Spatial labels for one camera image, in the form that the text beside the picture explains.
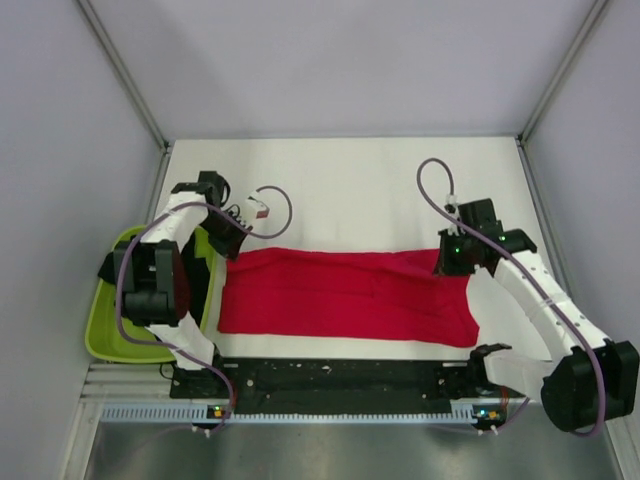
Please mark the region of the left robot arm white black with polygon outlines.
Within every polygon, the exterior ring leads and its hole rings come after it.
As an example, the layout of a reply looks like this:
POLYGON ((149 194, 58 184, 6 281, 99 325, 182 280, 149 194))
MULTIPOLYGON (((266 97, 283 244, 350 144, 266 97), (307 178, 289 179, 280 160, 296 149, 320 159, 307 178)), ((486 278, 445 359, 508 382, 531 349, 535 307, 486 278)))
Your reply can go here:
POLYGON ((167 346, 178 368, 194 371, 192 384, 209 397, 224 390, 227 374, 214 364, 216 347, 199 325, 204 313, 197 302, 207 298, 211 273, 195 256, 195 232, 203 228, 218 254, 237 258, 246 224, 235 223, 238 207, 224 207, 230 191, 215 171, 176 184, 139 241, 121 241, 112 252, 121 315, 167 346))

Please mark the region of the black t shirt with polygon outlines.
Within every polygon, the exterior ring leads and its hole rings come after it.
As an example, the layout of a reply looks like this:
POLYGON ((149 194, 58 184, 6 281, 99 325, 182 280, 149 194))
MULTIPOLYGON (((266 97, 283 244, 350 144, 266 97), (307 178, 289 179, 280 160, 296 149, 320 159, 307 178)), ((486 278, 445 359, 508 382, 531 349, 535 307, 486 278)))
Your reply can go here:
POLYGON ((201 324, 211 278, 207 256, 197 253, 201 232, 182 248, 169 241, 136 246, 122 289, 123 317, 138 327, 176 327, 185 316, 201 324))

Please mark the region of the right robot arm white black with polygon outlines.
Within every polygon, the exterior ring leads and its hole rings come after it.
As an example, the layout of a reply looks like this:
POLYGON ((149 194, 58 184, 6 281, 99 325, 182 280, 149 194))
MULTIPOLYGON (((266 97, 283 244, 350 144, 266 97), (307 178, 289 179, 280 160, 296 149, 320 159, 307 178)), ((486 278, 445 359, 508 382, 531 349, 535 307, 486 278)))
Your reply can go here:
POLYGON ((635 407, 639 353, 628 341, 613 341, 591 323, 556 282, 536 244, 521 229, 504 229, 493 202, 460 204, 447 196, 441 214, 451 220, 439 231, 435 274, 469 276, 486 270, 516 301, 549 352, 540 360, 506 344, 482 345, 471 356, 466 380, 487 396, 500 386, 542 405, 561 431, 587 434, 635 407))

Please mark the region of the red t shirt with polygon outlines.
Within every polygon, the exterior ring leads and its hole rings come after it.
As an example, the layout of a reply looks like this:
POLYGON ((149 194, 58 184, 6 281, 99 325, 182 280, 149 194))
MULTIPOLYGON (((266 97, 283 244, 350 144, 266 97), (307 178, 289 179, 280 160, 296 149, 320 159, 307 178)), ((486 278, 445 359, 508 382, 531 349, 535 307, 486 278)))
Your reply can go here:
POLYGON ((469 279, 436 274, 437 259, 435 249, 245 252, 227 264, 218 329, 472 347, 469 279))

